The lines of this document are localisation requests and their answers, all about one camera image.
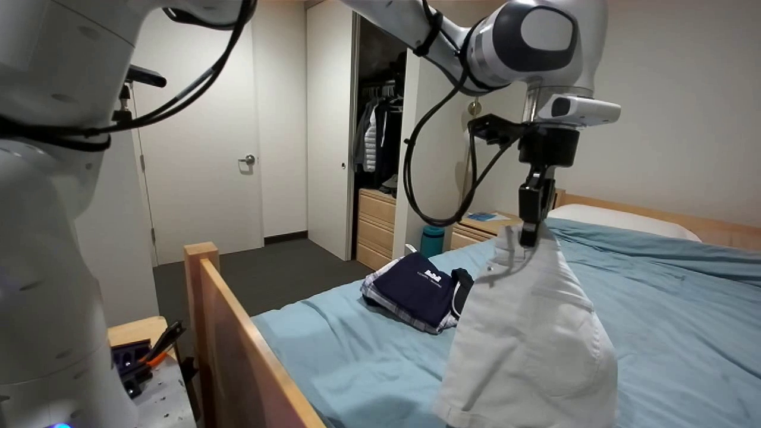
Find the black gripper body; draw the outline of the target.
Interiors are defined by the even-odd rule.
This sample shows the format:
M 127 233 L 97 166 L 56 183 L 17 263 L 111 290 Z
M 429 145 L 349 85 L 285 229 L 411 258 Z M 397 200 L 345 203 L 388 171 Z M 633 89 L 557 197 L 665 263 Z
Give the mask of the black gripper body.
M 531 166 L 529 189 L 538 189 L 555 166 L 571 166 L 580 134 L 574 128 L 552 128 L 533 123 L 519 142 L 519 159 Z

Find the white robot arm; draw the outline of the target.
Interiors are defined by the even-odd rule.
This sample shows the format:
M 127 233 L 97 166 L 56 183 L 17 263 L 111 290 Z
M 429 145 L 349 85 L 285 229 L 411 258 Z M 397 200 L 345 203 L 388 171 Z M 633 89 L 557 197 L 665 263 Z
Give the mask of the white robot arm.
M 485 96 L 523 81 L 549 128 L 593 110 L 607 0 L 504 0 L 464 30 L 425 0 L 342 0 L 457 90 Z M 96 192 L 119 131 L 153 126 L 216 83 L 211 66 L 167 104 L 115 114 L 137 34 L 153 12 L 223 31 L 256 0 L 0 0 L 0 418 L 2 428 L 137 428 L 108 346 L 100 290 L 73 220 Z

